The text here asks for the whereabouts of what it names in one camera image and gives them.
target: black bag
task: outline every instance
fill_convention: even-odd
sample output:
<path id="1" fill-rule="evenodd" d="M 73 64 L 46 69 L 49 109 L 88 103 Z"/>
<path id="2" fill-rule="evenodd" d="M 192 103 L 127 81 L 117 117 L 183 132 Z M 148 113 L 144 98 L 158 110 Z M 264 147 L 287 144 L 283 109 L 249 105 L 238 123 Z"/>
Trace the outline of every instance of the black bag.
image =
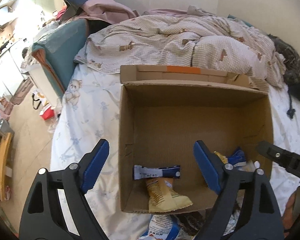
<path id="1" fill-rule="evenodd" d="M 34 106 L 34 102 L 36 102 L 36 101 L 39 101 L 39 103 L 38 103 L 38 105 L 35 107 L 35 106 Z M 33 108 L 34 110 L 38 110 L 38 108 L 39 108 L 40 105 L 41 105 L 41 100 L 40 100 L 40 98 L 38 98 L 38 99 L 36 100 L 36 99 L 34 99 L 34 94 L 32 94 L 32 108 Z"/>

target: blue and white wrapper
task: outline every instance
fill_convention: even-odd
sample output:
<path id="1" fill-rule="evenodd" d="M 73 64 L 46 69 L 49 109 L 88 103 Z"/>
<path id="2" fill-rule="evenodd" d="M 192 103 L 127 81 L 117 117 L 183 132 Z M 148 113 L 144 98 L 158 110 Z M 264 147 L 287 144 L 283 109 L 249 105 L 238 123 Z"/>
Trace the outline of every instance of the blue and white wrapper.
<path id="1" fill-rule="evenodd" d="M 190 240 L 178 225 L 177 221 L 169 215 L 153 215 L 147 231 L 138 240 Z"/>
<path id="2" fill-rule="evenodd" d="M 141 165 L 133 166 L 134 179 L 174 178 L 180 179 L 180 165 L 167 168 L 147 168 Z"/>

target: white cabinet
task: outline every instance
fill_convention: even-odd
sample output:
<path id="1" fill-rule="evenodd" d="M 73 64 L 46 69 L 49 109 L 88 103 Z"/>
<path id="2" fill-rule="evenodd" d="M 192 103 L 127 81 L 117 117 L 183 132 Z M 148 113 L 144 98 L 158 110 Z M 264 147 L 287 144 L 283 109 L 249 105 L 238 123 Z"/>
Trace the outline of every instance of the white cabinet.
<path id="1" fill-rule="evenodd" d="M 23 80 L 10 52 L 7 50 L 2 53 L 0 55 L 0 96 L 13 96 Z"/>
<path id="2" fill-rule="evenodd" d="M 23 82 L 23 76 L 14 63 L 9 51 L 0 57 L 0 64 L 1 79 L 10 93 L 14 95 Z"/>

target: cardboard box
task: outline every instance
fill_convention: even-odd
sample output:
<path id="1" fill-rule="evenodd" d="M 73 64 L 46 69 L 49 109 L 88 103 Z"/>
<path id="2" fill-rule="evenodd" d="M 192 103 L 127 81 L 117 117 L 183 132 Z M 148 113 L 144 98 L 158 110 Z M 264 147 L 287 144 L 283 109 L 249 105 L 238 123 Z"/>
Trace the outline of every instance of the cardboard box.
<path id="1" fill-rule="evenodd" d="M 259 141 L 273 142 L 266 92 L 185 80 L 189 73 L 179 75 L 178 80 L 138 80 L 137 69 L 121 69 L 119 184 L 123 212 L 148 213 L 146 183 L 133 180 L 134 164 L 153 168 L 181 165 L 181 178 L 174 180 L 173 188 L 194 204 L 170 213 L 213 206 L 217 195 L 207 188 L 193 156 L 197 140 L 227 156 L 240 146 L 247 159 L 258 160 L 270 177 L 271 161 L 255 151 Z"/>

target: bed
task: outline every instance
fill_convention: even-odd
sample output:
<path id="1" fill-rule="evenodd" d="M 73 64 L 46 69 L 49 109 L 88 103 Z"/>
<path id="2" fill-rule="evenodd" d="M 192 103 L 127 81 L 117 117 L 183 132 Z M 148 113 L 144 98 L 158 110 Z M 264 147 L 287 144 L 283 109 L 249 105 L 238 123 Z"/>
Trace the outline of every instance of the bed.
<path id="1" fill-rule="evenodd" d="M 106 138 L 109 141 L 109 157 L 94 188 L 86 194 L 92 212 L 109 239 L 136 239 L 145 231 L 150 218 L 150 215 L 129 214 L 120 211 L 118 195 L 118 136 L 121 84 L 118 67 L 120 65 L 142 64 L 148 59 L 152 60 L 150 63 L 147 62 L 148 64 L 191 65 L 191 61 L 193 62 L 195 59 L 199 64 L 200 58 L 207 57 L 207 55 L 202 54 L 201 50 L 196 51 L 193 57 L 191 56 L 190 58 L 188 54 L 191 53 L 192 55 L 191 46 L 195 47 L 201 41 L 201 38 L 207 34 L 199 35 L 199 41 L 195 40 L 197 37 L 191 32 L 199 33 L 200 30 L 183 30 L 183 20 L 187 24 L 190 23 L 189 26 L 193 27 L 195 24 L 198 24 L 200 28 L 206 28 L 209 31 L 212 30 L 213 24 L 216 24 L 216 31 L 219 31 L 220 34 L 215 34 L 214 32 L 216 31 L 213 30 L 212 33 L 214 34 L 207 35 L 207 37 L 224 37 L 226 35 L 222 34 L 222 32 L 227 28 L 232 30 L 231 33 L 239 33 L 239 40 L 236 40 L 234 45 L 229 45 L 230 48 L 240 46 L 237 42 L 250 42 L 250 47 L 253 47 L 255 40 L 259 39 L 259 45 L 256 46 L 258 49 L 263 50 L 262 56 L 256 53 L 253 54 L 253 52 L 250 54 L 250 58 L 245 58 L 249 69 L 241 70 L 252 71 L 255 76 L 267 78 L 267 81 L 274 85 L 270 85 L 269 88 L 274 144 L 300 154 L 300 102 L 293 99 L 293 107 L 296 109 L 296 113 L 291 120 L 286 114 L 289 108 L 289 96 L 287 86 L 282 83 L 280 75 L 282 72 L 282 58 L 280 58 L 280 55 L 271 53 L 270 45 L 267 43 L 267 39 L 264 38 L 265 35 L 258 30 L 253 30 L 253 32 L 247 34 L 245 33 L 246 27 L 241 25 L 241 23 L 224 20 L 224 18 L 214 19 L 209 22 L 211 25 L 207 25 L 207 22 L 201 22 L 200 17 L 214 16 L 203 10 L 200 13 L 204 14 L 204 16 L 197 14 L 190 17 L 189 12 L 179 18 L 175 16 L 145 15 L 135 18 L 135 20 L 130 19 L 118 25 L 111 25 L 89 36 L 85 46 L 75 57 L 78 65 L 63 96 L 62 114 L 53 136 L 50 171 L 64 169 L 73 162 L 79 162 L 85 153 L 93 149 L 100 138 Z M 178 28 L 172 28 L 172 33 L 165 33 L 164 31 L 171 31 L 171 25 L 177 25 Z M 162 41 L 158 40 L 156 35 L 145 36 L 145 33 L 151 32 L 164 35 L 166 39 L 163 43 L 167 51 L 165 50 L 166 54 L 159 57 L 159 61 L 156 60 L 161 51 L 160 44 Z M 149 43 L 144 44 L 145 41 L 142 37 L 147 37 L 147 40 L 151 40 L 152 43 L 150 45 Z M 220 49 L 218 47 L 220 40 L 209 40 L 210 45 L 213 42 L 216 42 L 214 43 L 216 45 L 215 48 Z M 171 53 L 174 49 L 181 50 L 184 53 L 177 53 L 181 56 L 176 56 L 175 53 Z M 232 60 L 232 63 L 228 62 L 228 65 L 219 64 L 216 67 L 232 67 L 236 65 L 234 62 L 238 60 L 237 54 L 234 53 L 232 55 L 228 53 L 226 56 Z M 271 69 L 266 68 L 260 71 L 257 64 L 258 60 L 271 61 Z M 299 179 L 288 174 L 277 164 L 273 164 L 270 182 L 277 197 L 280 211 L 283 213 L 289 196 L 299 185 Z M 76 233 L 76 228 L 62 191 L 59 192 L 59 197 L 68 228 Z"/>

